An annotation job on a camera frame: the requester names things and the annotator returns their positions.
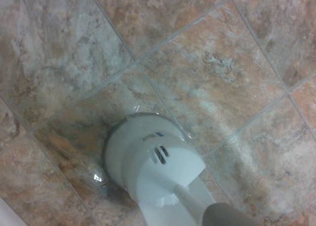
marble-look tile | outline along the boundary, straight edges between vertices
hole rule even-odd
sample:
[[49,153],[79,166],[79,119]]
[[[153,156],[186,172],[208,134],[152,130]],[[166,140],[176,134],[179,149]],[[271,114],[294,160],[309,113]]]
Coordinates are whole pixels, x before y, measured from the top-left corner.
[[29,226],[97,226],[34,140],[0,155],[0,197]]
[[309,205],[289,226],[315,226],[316,202]]
[[289,97],[204,160],[234,204],[286,225],[316,196],[316,142]]
[[0,98],[0,152],[25,134],[21,123]]
[[99,0],[140,57],[222,0]]
[[139,67],[126,70],[96,95],[66,110],[35,133],[104,226],[113,225],[136,207],[102,169],[103,143],[109,129],[136,112],[158,112],[170,118]]
[[285,85],[316,70],[316,0],[235,1]]
[[226,194],[224,193],[223,189],[219,186],[216,179],[210,173],[208,169],[204,169],[203,172],[199,175],[202,182],[207,187],[208,191],[212,194],[214,200],[219,202],[226,202],[231,204],[230,200],[227,198]]
[[117,226],[147,226],[144,216],[139,208],[122,220]]
[[232,1],[142,63],[200,153],[284,92]]
[[0,91],[37,126],[132,59],[93,0],[0,0]]
[[292,96],[316,135],[316,76],[298,87]]

gray handle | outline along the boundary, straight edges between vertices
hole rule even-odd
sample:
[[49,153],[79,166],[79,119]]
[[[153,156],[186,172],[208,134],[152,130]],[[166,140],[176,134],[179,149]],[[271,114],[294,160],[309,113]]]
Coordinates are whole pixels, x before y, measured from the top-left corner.
[[207,207],[202,226],[263,226],[227,203],[215,203]]

brown stone tile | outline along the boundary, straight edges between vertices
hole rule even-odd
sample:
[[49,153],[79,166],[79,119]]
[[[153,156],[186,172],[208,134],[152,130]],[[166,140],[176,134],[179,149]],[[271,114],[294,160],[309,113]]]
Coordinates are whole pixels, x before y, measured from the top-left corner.
[[0,197],[29,226],[96,226],[74,191],[25,137],[0,155]]
[[137,57],[222,0],[99,0]]
[[0,152],[25,134],[24,127],[0,98]]
[[232,1],[143,61],[200,153],[284,92]]
[[132,59],[93,0],[0,0],[0,91],[37,126]]
[[144,216],[139,208],[122,220],[118,226],[147,226]]
[[316,0],[235,0],[283,82],[316,70]]
[[310,204],[289,226],[315,226],[316,202]]
[[204,157],[234,204],[286,225],[316,196],[316,142],[285,97]]
[[226,194],[208,169],[204,169],[199,177],[204,182],[216,202],[226,202],[231,204],[230,200],[227,198]]
[[316,135],[316,76],[298,87],[292,96]]
[[[105,226],[136,203],[110,182],[102,168],[103,143],[110,128],[126,115],[156,113],[170,118],[141,70],[126,70],[96,95],[66,110],[35,133],[68,181]],[[102,180],[94,179],[97,175]]]

label on scrubber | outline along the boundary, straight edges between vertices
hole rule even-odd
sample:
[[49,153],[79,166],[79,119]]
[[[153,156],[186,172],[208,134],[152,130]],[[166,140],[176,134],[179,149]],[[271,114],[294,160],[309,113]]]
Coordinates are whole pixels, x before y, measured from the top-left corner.
[[143,138],[143,141],[146,141],[148,140],[149,138],[155,138],[157,137],[155,134],[150,134],[150,135],[147,135],[146,137]]

brush bristles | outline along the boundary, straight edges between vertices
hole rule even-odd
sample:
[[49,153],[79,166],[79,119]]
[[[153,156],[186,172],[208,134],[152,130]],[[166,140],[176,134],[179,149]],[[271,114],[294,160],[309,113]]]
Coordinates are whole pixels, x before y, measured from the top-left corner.
[[157,207],[162,208],[165,205],[175,205],[179,202],[178,197],[175,194],[171,194],[169,196],[160,198],[158,200],[155,201],[155,205]]

